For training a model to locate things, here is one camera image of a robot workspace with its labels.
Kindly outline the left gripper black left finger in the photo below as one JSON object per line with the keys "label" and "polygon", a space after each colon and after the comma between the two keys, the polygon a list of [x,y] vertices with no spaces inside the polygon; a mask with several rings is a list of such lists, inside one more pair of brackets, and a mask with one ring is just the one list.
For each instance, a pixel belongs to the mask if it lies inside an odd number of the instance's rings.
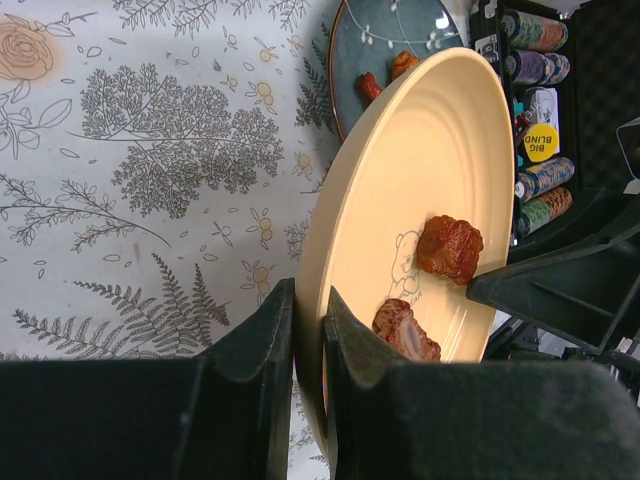
{"label": "left gripper black left finger", "polygon": [[294,283],[190,359],[1,366],[5,479],[283,479]]}

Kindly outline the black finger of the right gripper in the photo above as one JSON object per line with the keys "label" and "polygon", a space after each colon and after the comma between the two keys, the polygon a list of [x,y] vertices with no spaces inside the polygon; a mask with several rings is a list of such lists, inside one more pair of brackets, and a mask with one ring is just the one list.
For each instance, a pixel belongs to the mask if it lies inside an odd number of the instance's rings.
{"label": "black finger of the right gripper", "polygon": [[638,196],[583,191],[466,296],[595,354],[638,339]]}

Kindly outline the yellow plastic plate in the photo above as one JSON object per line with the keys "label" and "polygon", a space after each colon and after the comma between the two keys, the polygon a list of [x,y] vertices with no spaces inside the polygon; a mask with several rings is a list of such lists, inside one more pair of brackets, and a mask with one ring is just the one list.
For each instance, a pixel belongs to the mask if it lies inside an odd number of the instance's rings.
{"label": "yellow plastic plate", "polygon": [[307,421],[329,449],[323,319],[337,292],[370,325],[400,298],[449,362],[477,362],[495,311],[415,262],[425,222],[447,215],[479,230],[480,272],[504,266],[514,201],[508,105],[489,63],[464,47],[392,82],[344,140],[324,180],[295,284],[294,352]]}

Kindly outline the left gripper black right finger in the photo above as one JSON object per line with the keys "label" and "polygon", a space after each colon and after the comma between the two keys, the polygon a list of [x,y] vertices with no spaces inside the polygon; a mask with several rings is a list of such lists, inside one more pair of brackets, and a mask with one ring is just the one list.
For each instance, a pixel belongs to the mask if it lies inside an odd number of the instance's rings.
{"label": "left gripper black right finger", "polygon": [[337,292],[324,319],[335,479],[635,479],[639,412],[584,361],[420,364]]}

